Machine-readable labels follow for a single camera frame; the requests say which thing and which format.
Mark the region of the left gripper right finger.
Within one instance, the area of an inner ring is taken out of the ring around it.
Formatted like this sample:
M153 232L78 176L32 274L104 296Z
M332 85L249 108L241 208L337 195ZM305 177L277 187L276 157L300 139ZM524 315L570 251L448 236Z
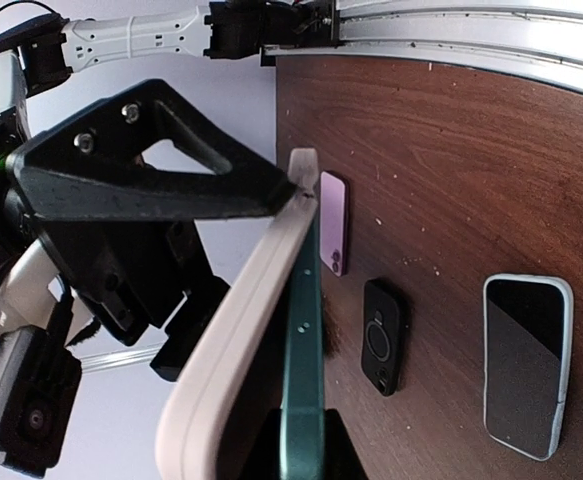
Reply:
M324 478L326 480L367 480L368 476L339 412L336 409L326 410L324 420Z

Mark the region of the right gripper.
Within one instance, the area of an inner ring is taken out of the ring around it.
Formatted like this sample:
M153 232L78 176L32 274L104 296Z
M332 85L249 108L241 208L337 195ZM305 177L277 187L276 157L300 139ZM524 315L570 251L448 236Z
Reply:
M207 173L136 164L163 140ZM212 272L193 222L121 221L267 217L296 191L160 79L36 135L8 156L6 171L28 211L54 221L37 228L43 248L102 326L126 346L150 326L164 329L151 367L170 382L229 286Z

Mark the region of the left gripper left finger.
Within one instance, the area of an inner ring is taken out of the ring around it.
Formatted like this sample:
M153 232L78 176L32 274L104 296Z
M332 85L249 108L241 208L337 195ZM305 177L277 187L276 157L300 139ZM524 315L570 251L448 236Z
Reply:
M241 480L280 479L281 410L271 410L240 474Z

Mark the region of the dark green phone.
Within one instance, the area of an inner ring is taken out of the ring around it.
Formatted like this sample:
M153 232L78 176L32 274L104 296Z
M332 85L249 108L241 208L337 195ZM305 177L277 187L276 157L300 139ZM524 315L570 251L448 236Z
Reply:
M312 219L291 271L279 431L282 479L325 472L323 321L318 220Z

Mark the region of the pink phone case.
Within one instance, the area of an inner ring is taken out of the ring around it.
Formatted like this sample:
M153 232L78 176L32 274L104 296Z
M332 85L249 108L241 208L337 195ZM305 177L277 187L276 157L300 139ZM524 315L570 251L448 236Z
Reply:
M318 207L318 153L295 148L288 178L298 188L275 216L202 334L158 422L163 479L213 479L230 411Z

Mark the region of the black phone case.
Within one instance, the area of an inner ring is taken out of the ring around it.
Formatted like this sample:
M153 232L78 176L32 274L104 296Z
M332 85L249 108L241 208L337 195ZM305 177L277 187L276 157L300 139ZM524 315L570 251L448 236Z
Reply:
M402 292L383 278L366 281L361 368L384 397L399 386L408 324L408 302Z

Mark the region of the purple phone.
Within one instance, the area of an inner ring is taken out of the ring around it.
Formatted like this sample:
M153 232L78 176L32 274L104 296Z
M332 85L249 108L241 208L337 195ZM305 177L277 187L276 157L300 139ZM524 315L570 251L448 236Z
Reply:
M320 259L337 277L347 272L349 187L341 176L320 174Z

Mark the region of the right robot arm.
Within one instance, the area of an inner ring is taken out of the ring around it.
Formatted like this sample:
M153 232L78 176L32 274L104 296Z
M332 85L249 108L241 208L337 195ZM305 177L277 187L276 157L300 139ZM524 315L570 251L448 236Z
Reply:
M26 101L72 74L107 62L169 54L241 59L269 40L274 3L237 8L227 2L162 15L72 21L50 12L0 35L0 267L31 273L47 253L28 232L29 215L7 177L8 155L29 137ZM285 174L219 129L194 108L184 125L182 151L217 174L197 182L168 174L165 193L210 201L217 219L263 217L283 206L291 188Z

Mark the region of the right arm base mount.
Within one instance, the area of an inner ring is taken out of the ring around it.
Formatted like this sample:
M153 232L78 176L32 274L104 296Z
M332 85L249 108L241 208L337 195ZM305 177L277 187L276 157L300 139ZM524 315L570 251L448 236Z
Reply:
M265 54L282 49L338 47L339 14L334 1L218 1L209 4L204 24L211 28L211 59L260 57L262 67L276 64Z

